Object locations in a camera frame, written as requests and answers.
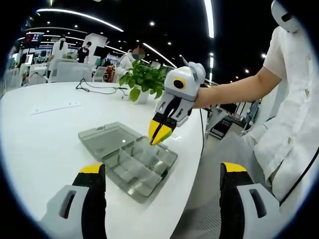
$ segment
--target wire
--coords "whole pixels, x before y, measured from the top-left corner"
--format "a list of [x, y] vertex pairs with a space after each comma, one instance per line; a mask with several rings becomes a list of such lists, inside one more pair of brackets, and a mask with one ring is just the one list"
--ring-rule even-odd
[[201, 109], [199, 109], [199, 112], [200, 112], [200, 119], [201, 119], [201, 133], [203, 135], [203, 146], [201, 148], [201, 153], [200, 153], [200, 156], [203, 154], [203, 151], [204, 151], [204, 142], [205, 142], [205, 136], [204, 136], [204, 125], [203, 125], [203, 115], [201, 114]]
[[[82, 86], [82, 83], [85, 83], [87, 84], [89, 87], [92, 87], [92, 88], [97, 88], [97, 89], [113, 89], [114, 91], [111, 92], [111, 93], [104, 93], [104, 92], [98, 92], [98, 91], [91, 91], [89, 90], [88, 88], [84, 88]], [[89, 85], [86, 80], [83, 78], [80, 83], [75, 87], [75, 89], [77, 90], [84, 90], [86, 92], [92, 92], [92, 93], [97, 93], [97, 94], [102, 94], [102, 95], [112, 95], [114, 93], [116, 93], [117, 90], [121, 90], [124, 94], [124, 96], [126, 96], [125, 92], [123, 90], [127, 90], [127, 88], [124, 88], [124, 87], [96, 87], [96, 86], [91, 86]]]
[[307, 168], [304, 170], [304, 172], [302, 173], [302, 175], [298, 178], [298, 180], [295, 182], [295, 184], [291, 187], [291, 189], [289, 190], [289, 192], [285, 195], [285, 197], [281, 200], [281, 202], [279, 203], [279, 206], [281, 206], [284, 201], [289, 197], [289, 195], [293, 192], [293, 190], [297, 187], [297, 185], [300, 183], [300, 181], [302, 180], [302, 178], [305, 176], [305, 174], [308, 172], [308, 170], [310, 169], [310, 167], [313, 165], [315, 159], [318, 157], [319, 154], [319, 148], [317, 149], [314, 157], [312, 158], [312, 160], [310, 161], [310, 163], [308, 164]]

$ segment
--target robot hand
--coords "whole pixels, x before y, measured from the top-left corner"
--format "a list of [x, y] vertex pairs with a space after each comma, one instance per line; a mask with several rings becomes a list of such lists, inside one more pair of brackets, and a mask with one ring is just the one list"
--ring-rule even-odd
[[194, 62], [189, 62], [188, 66], [174, 69], [167, 74], [164, 93], [150, 124], [151, 145], [164, 141], [176, 127], [187, 121], [205, 75], [204, 67]]

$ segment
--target shirt button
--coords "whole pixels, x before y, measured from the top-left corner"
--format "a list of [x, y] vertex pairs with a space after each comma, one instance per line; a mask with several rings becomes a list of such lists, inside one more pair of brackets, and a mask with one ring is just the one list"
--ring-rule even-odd
[[310, 93], [310, 91], [309, 91], [309, 89], [306, 87], [306, 88], [305, 88], [305, 94], [306, 94], [306, 96], [308, 96], [309, 93]]
[[291, 140], [293, 140], [293, 136], [290, 136], [290, 137], [288, 138], [288, 143], [290, 143]]

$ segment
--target black ceiling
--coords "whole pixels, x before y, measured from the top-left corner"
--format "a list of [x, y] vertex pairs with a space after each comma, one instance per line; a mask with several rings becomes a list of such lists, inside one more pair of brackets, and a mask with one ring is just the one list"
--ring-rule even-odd
[[[270, 12], [270, 0], [211, 0], [215, 37], [209, 38], [204, 0], [54, 0], [53, 8], [85, 13], [107, 21], [121, 29], [119, 32], [99, 22], [81, 16], [41, 12], [34, 14], [31, 27], [65, 27], [88, 33], [103, 32], [109, 46], [127, 51], [145, 42], [177, 66], [179, 55], [187, 61], [203, 64], [209, 73], [209, 53], [214, 53], [213, 81], [229, 83], [255, 74], [263, 64], [276, 23]], [[67, 30], [41, 29], [51, 35], [67, 34]], [[69, 36], [84, 39], [86, 34], [71, 31]], [[68, 39], [70, 43], [77, 40]], [[145, 48], [148, 61], [164, 59]]]

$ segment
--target clear plastic box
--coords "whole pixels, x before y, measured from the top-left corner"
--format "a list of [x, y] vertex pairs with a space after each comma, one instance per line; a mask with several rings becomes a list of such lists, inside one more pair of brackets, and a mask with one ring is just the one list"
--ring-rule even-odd
[[177, 159], [166, 146], [151, 146], [147, 137], [118, 122], [81, 132], [79, 138], [105, 164], [106, 175], [139, 203], [147, 200]]

